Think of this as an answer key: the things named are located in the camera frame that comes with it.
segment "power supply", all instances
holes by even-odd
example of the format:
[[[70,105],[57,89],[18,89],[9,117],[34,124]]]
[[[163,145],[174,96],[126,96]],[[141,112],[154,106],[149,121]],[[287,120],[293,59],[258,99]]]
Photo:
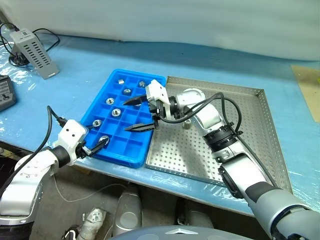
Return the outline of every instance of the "power supply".
[[[59,73],[57,65],[51,60],[37,36],[31,31],[23,28],[19,31],[13,31],[10,36],[14,42],[12,51],[21,52],[41,77],[48,79]]]

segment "floor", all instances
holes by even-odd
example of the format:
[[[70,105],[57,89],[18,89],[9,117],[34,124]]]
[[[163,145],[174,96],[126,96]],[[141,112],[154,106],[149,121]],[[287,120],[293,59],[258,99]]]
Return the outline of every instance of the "floor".
[[[96,172],[83,173],[73,167],[63,167],[55,175],[57,186],[67,200],[76,200],[90,195],[110,184],[128,183]],[[31,240],[58,240],[71,225],[82,224],[83,213],[93,207],[100,207],[108,212],[102,231],[106,233],[112,225],[117,208],[118,198],[123,191],[120,185],[111,186],[87,199],[66,202],[58,194],[54,179],[51,178],[45,187]],[[139,186],[143,208],[143,226],[172,225],[175,222],[177,197],[148,187]],[[194,207],[208,213],[217,229],[226,230],[243,236],[264,240],[268,239],[257,221],[218,208],[208,207],[190,201]]]

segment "metal tray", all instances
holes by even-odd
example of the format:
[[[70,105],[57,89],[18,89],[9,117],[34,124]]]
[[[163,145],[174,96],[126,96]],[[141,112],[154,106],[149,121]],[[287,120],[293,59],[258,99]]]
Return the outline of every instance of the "metal tray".
[[[167,79],[166,90],[169,96],[188,88],[202,90],[206,98],[223,92],[235,100],[242,112],[240,130],[244,132],[243,139],[259,156],[277,184],[292,192],[264,90],[172,76]],[[221,113],[221,101],[214,100],[212,103]],[[229,121],[237,124],[235,108],[227,101],[225,108]],[[194,126],[186,130],[182,128],[182,123],[159,122],[159,130],[154,131],[151,140],[147,168],[224,186],[218,173],[219,165],[213,160],[210,149]]]

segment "white backdrop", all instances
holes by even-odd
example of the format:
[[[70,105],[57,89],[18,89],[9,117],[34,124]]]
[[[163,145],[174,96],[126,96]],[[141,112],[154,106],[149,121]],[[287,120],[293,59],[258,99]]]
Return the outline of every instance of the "white backdrop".
[[[20,28],[320,60],[320,0],[0,0]]]

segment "blue tablecloth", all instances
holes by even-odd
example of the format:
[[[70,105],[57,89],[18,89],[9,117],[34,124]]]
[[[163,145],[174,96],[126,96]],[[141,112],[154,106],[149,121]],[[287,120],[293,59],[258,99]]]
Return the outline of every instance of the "blue tablecloth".
[[[291,70],[291,64],[318,68],[318,62],[190,44],[70,36],[61,36],[60,45],[49,55],[60,73],[44,80],[32,67],[10,66],[7,52],[0,47],[0,74],[11,77],[18,98],[15,106],[0,113],[2,141],[34,151],[46,134],[47,105],[58,115],[80,120],[109,74],[118,68],[264,89],[293,192],[320,211],[320,126],[314,122]],[[57,140],[59,131],[55,125],[48,145]],[[77,164],[198,202],[252,214],[243,200],[233,198],[224,187],[94,158]]]

